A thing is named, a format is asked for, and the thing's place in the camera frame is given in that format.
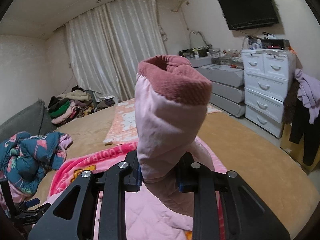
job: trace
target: silver screw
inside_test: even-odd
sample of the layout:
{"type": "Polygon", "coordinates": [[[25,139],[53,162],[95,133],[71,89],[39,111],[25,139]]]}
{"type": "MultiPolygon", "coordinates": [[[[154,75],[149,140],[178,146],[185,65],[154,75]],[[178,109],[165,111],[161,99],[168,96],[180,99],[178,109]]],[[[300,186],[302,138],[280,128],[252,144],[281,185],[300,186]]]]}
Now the silver screw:
{"type": "Polygon", "coordinates": [[[119,166],[119,168],[121,168],[121,169],[125,169],[126,167],[128,167],[128,163],[127,163],[127,162],[120,162],[120,163],[118,164],[118,166],[119,166]]]}
{"type": "Polygon", "coordinates": [[[191,163],[191,167],[194,168],[194,169],[199,169],[201,167],[200,163],[191,163]]]}
{"type": "Polygon", "coordinates": [[[83,172],[81,173],[81,176],[84,177],[84,178],[87,178],[87,177],[89,177],[90,175],[91,175],[91,172],[90,172],[90,171],[83,171],[83,172]]]}
{"type": "Polygon", "coordinates": [[[229,171],[229,172],[228,172],[228,176],[229,176],[230,178],[235,178],[235,177],[237,176],[237,173],[236,173],[235,171],[229,171]]]}

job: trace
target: black tv screen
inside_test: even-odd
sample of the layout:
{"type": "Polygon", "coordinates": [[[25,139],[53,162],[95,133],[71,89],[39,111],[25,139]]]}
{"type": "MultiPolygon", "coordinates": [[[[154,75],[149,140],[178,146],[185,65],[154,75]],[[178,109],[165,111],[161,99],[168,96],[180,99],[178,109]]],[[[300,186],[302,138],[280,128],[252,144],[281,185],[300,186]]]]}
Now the black tv screen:
{"type": "Polygon", "coordinates": [[[279,23],[272,0],[218,0],[229,30],[244,30],[279,23]]]}

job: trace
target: white wall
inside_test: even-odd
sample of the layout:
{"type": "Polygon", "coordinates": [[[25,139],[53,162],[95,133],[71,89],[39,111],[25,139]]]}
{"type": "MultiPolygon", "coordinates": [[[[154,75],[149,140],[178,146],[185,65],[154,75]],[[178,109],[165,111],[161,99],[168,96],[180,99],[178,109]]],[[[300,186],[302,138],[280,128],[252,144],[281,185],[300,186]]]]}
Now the white wall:
{"type": "MultiPolygon", "coordinates": [[[[263,31],[286,38],[298,54],[298,67],[303,72],[320,79],[320,25],[305,0],[275,0],[278,5],[281,24],[272,27],[244,30],[247,34],[261,34],[263,31]]],[[[221,49],[241,49],[245,34],[230,31],[222,16],[217,0],[188,0],[183,4],[188,27],[202,31],[207,41],[221,49]]]]}
{"type": "Polygon", "coordinates": [[[187,27],[182,18],[182,12],[171,12],[179,3],[177,0],[156,0],[159,24],[167,34],[164,42],[169,55],[178,55],[180,50],[189,49],[187,27]]]}
{"type": "Polygon", "coordinates": [[[70,92],[78,83],[73,75],[67,49],[65,27],[58,28],[52,37],[45,41],[45,58],[50,77],[56,91],[55,96],[70,92]]]}
{"type": "Polygon", "coordinates": [[[0,35],[0,124],[55,91],[44,59],[44,41],[0,35]]]}

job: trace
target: green clothing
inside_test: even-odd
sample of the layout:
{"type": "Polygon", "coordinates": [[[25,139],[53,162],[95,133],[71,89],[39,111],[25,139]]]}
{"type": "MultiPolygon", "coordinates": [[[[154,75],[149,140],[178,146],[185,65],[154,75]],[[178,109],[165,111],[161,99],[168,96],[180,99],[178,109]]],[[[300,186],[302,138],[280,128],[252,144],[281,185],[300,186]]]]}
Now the green clothing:
{"type": "Polygon", "coordinates": [[[67,101],[64,105],[62,105],[57,111],[54,111],[52,113],[49,113],[50,117],[56,118],[60,115],[63,115],[68,107],[70,106],[70,101],[67,101]]]}

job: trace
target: drawer handle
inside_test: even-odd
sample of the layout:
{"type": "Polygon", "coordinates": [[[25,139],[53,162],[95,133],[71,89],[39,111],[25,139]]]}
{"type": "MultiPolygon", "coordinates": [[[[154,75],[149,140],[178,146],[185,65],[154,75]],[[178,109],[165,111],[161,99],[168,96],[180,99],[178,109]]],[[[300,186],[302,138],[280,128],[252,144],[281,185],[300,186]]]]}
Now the drawer handle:
{"type": "Polygon", "coordinates": [[[257,100],[257,104],[258,104],[258,106],[259,106],[261,109],[263,109],[263,110],[266,110],[267,107],[268,107],[268,105],[262,104],[262,103],[260,103],[258,100],[257,100]]]}
{"type": "Polygon", "coordinates": [[[258,64],[258,62],[249,61],[249,64],[254,67],[254,66],[256,66],[258,64]]]}
{"type": "Polygon", "coordinates": [[[261,84],[260,82],[258,82],[258,84],[263,90],[268,90],[270,88],[270,85],[264,85],[264,84],[261,84]]]}
{"type": "Polygon", "coordinates": [[[261,124],[266,124],[268,122],[267,120],[260,119],[259,116],[257,116],[257,119],[258,119],[259,123],[261,123],[261,124]]]}
{"type": "Polygon", "coordinates": [[[280,70],[280,69],[281,69],[280,66],[273,66],[273,65],[271,65],[271,67],[272,67],[274,70],[280,70]]]}

